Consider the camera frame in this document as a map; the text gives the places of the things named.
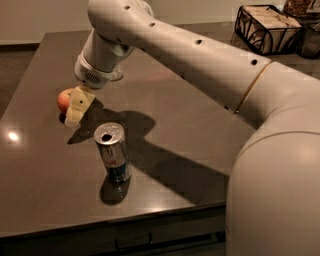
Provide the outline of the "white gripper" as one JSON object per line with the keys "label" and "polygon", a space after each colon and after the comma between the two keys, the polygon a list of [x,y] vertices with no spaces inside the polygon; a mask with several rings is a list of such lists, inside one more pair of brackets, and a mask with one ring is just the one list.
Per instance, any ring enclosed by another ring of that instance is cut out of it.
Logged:
{"label": "white gripper", "polygon": [[83,54],[80,54],[77,58],[74,73],[77,80],[83,86],[77,86],[71,93],[65,119],[65,125],[68,127],[79,125],[84,114],[95,99],[93,90],[102,89],[113,76],[113,73],[105,73],[93,68]]}

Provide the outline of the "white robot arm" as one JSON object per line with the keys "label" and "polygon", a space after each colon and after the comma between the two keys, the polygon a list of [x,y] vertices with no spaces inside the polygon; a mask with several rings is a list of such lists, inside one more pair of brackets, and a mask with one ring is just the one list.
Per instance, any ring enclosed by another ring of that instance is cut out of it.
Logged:
{"label": "white robot arm", "polygon": [[143,0],[89,0],[75,75],[100,89],[145,51],[256,131],[228,184],[227,256],[320,256],[320,81],[153,18]]}

